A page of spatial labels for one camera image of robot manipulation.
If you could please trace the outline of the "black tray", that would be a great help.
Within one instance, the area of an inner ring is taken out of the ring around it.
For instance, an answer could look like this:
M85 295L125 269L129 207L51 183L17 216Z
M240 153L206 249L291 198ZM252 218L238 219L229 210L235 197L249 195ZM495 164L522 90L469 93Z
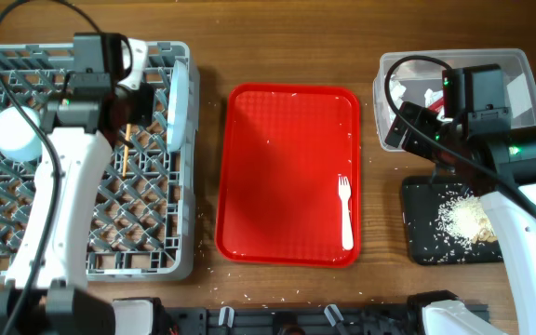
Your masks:
M474 196L469 187L455 176L433 179L411 176L402 181L400 196L411 259L419 265L501 262L503 256L498 240L465 249L452 238L442 236L435 219L438 207L448 195Z

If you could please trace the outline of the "wooden chopstick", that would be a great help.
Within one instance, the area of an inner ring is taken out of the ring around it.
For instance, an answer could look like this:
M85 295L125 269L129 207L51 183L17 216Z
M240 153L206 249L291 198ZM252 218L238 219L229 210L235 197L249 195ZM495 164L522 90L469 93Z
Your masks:
M125 132L125 144L124 144L124 154L123 154L123 166L122 166L122 178L125 178L127 175L127 161L129 158L129 149L131 145L130 136L131 136L132 125L127 124Z

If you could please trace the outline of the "rice and nut scraps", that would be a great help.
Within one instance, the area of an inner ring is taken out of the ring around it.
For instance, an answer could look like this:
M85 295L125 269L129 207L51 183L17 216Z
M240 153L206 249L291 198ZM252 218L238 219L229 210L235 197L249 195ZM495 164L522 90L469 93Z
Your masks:
M444 238L452 238L465 249L498 240L480 199L472 195L446 196L435 223Z

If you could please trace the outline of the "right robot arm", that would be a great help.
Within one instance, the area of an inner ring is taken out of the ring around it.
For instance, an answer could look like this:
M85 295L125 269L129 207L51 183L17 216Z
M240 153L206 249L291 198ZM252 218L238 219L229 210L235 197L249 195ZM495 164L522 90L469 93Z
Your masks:
M536 334L536 127L512 127L497 64L453 68L439 59L445 118L396 104L386 143L461 176L481 200L498 237L518 328Z

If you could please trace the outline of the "light green bowl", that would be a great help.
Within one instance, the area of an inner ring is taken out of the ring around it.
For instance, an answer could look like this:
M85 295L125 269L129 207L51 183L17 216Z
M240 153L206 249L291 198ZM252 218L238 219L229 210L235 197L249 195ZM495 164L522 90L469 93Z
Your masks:
M0 112L0 153L17 162L33 161L42 154L42 142L15 107Z

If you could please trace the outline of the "white plastic fork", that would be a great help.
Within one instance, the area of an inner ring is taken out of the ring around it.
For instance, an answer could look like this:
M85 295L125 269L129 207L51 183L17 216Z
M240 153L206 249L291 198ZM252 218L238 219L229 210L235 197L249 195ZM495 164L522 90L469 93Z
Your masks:
M353 228L349 211L349 200L351 197L351 184L346 176L338 179L338 195L342 208L342 248L351 250L354 247Z

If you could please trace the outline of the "white round plate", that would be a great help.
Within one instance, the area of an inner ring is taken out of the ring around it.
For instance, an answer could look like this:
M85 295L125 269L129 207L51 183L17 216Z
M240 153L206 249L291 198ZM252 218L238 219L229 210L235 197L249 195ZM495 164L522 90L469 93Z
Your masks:
M178 151L185 138L189 101L189 75L184 63L176 61L173 67L167 107L167 150Z

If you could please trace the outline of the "grey dishwasher rack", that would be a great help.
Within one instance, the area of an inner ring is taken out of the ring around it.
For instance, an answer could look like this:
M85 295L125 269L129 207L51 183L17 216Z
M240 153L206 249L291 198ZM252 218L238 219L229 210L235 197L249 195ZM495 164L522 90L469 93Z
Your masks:
M168 94L176 61L189 75L185 138L167 148ZM60 89L73 67L69 44L1 45L0 111L8 91L38 108ZM131 133L127 175L124 146L114 149L98 189L87 237L87 278L91 281L181 280L193 268L194 145L199 124L199 72L190 48L179 41L149 44L144 82L155 89L152 124ZM34 199L34 161L0 154L0 282L20 247Z

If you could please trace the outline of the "white tissue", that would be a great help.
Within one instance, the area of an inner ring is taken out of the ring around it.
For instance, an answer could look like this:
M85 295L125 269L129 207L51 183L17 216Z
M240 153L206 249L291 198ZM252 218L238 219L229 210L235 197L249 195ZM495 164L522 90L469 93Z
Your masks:
M435 103L444 103L443 91L433 91L431 88L428 88L425 93L425 107L428 109L428 106Z
M395 75L393 74L389 82L389 90L394 106L397 110L399 110L403 103L403 97L407 91L407 88L396 80Z

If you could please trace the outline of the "clear plastic bin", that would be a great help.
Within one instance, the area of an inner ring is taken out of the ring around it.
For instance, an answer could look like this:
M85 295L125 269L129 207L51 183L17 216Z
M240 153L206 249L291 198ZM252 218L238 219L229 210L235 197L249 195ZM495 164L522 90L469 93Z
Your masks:
M526 54L517 48L420 50L422 56L444 61L453 68L499 64L503 71L505 100L512 111L511 127L536 126L536 84ZM384 79L390 67L398 60L410 56L410 51L389 52L380 58L380 68L373 81L373 110L381 147L387 152L399 152L399 147L385 142L395 120L384 92ZM407 91L404 101L425 107L424 93L428 88L442 90L442 68L434 63L412 60L395 70L395 79ZM444 110L438 117L445 119Z

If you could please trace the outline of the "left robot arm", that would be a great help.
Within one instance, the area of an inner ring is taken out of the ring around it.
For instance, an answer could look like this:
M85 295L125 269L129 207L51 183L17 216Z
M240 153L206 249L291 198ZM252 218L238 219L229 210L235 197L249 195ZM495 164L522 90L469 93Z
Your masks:
M117 334L123 305L87 290L89 225L120 130L149 125L149 48L120 33L79 33L74 68L41 111L0 113L0 152L37 159L26 231L0 289L0 334Z

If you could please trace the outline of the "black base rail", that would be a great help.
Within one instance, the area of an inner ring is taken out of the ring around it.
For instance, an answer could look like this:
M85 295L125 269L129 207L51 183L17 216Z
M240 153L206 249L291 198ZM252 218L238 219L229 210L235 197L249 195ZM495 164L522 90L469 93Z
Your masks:
M465 304L447 291L409 298L404 304L343 308L164 308L152 298L112 302L116 334L500 334L488 307Z

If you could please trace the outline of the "red plastic tray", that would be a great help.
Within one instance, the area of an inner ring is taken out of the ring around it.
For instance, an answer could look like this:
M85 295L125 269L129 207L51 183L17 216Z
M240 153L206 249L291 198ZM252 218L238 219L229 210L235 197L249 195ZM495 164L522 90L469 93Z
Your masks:
M229 261L344 268L361 249L361 108L343 87L245 83L231 92L214 241ZM342 248L338 179L351 184Z

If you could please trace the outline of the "red snack wrapper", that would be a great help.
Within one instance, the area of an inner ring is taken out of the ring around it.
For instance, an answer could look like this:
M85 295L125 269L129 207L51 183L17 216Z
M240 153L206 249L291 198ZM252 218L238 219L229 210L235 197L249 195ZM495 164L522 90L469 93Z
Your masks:
M428 109L435 112L436 114L440 114L444 110L444 103L435 103L430 106L428 106Z

